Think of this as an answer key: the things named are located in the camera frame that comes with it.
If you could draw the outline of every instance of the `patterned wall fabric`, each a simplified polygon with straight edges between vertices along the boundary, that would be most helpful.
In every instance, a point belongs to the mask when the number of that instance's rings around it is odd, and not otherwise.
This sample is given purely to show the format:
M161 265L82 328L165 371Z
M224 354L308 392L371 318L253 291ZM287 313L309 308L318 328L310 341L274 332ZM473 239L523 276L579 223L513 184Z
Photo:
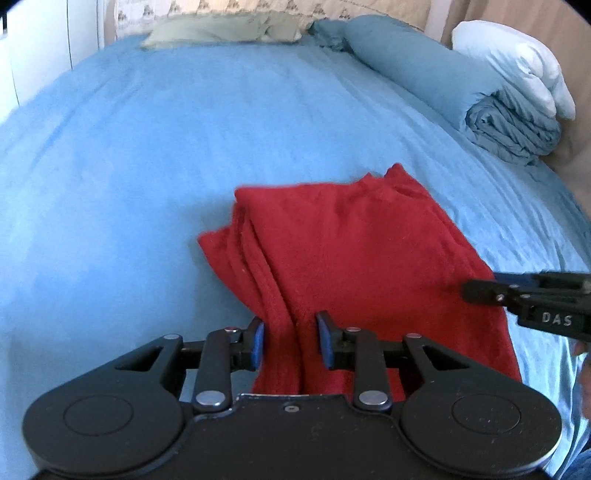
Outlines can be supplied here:
M175 15L274 10L313 18L385 14L423 30L430 7L431 0L117 0L115 22L121 38L148 33Z

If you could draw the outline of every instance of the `screw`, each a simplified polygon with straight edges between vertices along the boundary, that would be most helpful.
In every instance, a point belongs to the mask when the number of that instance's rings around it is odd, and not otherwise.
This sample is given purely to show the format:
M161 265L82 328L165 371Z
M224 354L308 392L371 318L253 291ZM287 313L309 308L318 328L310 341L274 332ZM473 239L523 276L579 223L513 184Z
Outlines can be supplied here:
M359 395L359 401L364 405L380 406L388 401L388 396L381 390L367 390Z
M218 390L204 390L195 400L204 407L219 407L226 400L226 396Z

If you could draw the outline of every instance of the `bed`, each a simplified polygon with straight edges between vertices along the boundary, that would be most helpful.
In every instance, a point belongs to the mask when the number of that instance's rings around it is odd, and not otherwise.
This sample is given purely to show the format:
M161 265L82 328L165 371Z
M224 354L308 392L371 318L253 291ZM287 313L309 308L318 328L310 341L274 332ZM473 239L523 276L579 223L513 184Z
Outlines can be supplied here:
M202 339L251 313L195 243L235 187L349 182L399 162L496 271L589 271L591 224L542 162L516 165L349 53L311 41L145 51L128 37L0 126L0 477L43 392L157 336ZM509 332L526 384L564 420L562 474L589 426L569 343ZM235 378L246 391L252 376Z

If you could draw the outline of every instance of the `white wall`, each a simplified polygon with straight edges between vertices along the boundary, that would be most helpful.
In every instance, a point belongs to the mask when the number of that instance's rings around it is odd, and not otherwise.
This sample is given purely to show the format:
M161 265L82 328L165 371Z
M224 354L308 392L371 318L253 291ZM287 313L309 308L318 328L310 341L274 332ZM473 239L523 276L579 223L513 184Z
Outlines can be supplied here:
M6 38L0 35L0 123L18 106L7 44Z
M98 50L97 2L21 0L8 12L5 41L20 104Z
M68 32L72 67L91 56L99 49L99 28L97 0L68 1Z

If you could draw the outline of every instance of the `red fleece blanket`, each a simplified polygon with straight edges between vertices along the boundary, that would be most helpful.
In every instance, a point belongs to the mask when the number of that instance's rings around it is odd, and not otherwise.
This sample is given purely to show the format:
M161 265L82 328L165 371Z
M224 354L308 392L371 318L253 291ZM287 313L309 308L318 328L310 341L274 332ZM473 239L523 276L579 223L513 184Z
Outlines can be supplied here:
M257 393L350 393L327 371L315 312L383 340L418 332L521 380L502 308L467 304L460 285L492 272L401 165L383 179L236 190L232 224L199 244L215 273L265 322ZM392 395L403 400L396 371Z

